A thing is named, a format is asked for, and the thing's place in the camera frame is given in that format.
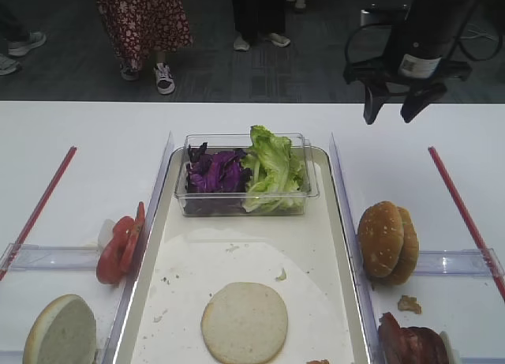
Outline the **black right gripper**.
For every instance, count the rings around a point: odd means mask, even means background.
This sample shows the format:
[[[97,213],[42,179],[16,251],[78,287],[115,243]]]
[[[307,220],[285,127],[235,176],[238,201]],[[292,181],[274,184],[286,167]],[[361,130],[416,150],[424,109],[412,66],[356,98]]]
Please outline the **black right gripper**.
[[[400,115],[405,123],[412,122],[427,106],[446,94],[446,79],[466,81],[471,72],[467,62],[421,59],[406,54],[399,63],[384,56],[347,62],[343,76],[347,84],[360,81],[364,85],[364,120],[371,125],[389,97],[406,95]]]

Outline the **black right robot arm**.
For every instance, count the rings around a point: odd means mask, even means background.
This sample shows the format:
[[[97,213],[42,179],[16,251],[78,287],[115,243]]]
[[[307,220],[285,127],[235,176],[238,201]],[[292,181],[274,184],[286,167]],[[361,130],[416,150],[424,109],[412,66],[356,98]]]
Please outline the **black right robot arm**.
[[[400,115],[409,123],[446,94],[446,80],[468,79],[470,65],[451,56],[476,5],[477,0],[413,0],[402,21],[388,23],[391,32],[381,56],[346,61],[346,83],[360,81],[365,87],[367,124],[395,97],[389,84],[406,87]]]

